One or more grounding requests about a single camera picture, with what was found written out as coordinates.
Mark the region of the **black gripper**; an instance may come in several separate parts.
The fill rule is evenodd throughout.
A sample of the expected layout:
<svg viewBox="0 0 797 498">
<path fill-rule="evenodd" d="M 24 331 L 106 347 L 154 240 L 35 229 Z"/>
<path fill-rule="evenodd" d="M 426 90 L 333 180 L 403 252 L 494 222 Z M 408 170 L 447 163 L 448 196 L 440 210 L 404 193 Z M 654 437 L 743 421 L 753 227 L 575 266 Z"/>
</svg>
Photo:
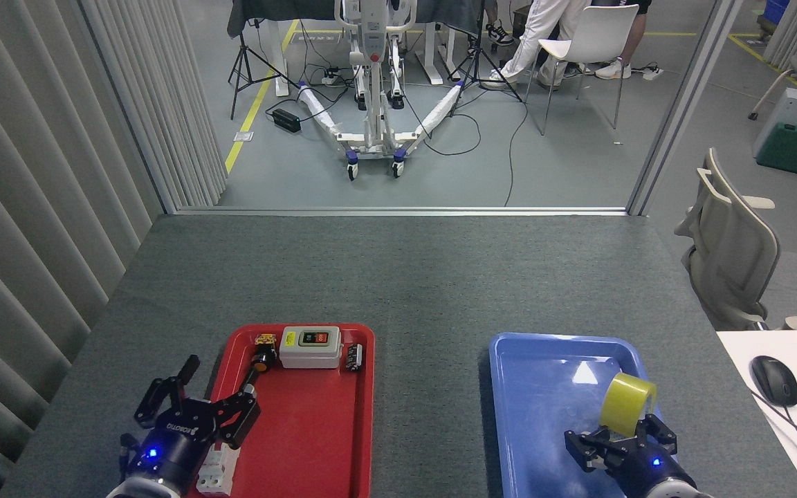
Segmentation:
<svg viewBox="0 0 797 498">
<path fill-rule="evenodd" d="M 260 374 L 249 373 L 234 394 L 211 405 L 182 405 L 184 388 L 199 365 L 199 357 L 190 354 L 176 375 L 151 381 L 135 412 L 135 422 L 151 431 L 130 461 L 127 479 L 189 488 L 213 442 L 240 449 L 262 412 L 255 390 Z M 165 397 L 172 407 L 159 415 Z"/>
<path fill-rule="evenodd" d="M 639 438 L 659 445 L 629 450 L 629 439 L 611 440 L 608 427 L 594 432 L 564 432 L 567 453 L 584 472 L 613 470 L 613 479 L 627 497 L 690 497 L 690 477 L 672 456 L 677 436 L 654 414 L 639 420 Z"/>
</svg>

